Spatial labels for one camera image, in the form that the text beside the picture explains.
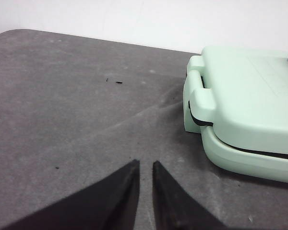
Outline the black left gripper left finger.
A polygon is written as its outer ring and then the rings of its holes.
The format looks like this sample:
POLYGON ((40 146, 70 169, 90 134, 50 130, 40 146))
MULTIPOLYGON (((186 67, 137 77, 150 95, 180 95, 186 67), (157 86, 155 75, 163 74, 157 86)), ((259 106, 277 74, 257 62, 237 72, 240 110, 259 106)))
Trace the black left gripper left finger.
POLYGON ((140 193, 140 162, 5 227, 6 230, 132 230, 140 193))

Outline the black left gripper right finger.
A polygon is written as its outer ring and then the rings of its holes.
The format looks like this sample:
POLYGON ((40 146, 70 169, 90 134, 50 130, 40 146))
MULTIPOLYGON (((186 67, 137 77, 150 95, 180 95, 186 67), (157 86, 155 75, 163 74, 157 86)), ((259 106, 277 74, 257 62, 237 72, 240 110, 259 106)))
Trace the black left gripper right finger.
POLYGON ((157 230, 225 230, 227 226, 194 200, 159 161, 153 163, 157 230))

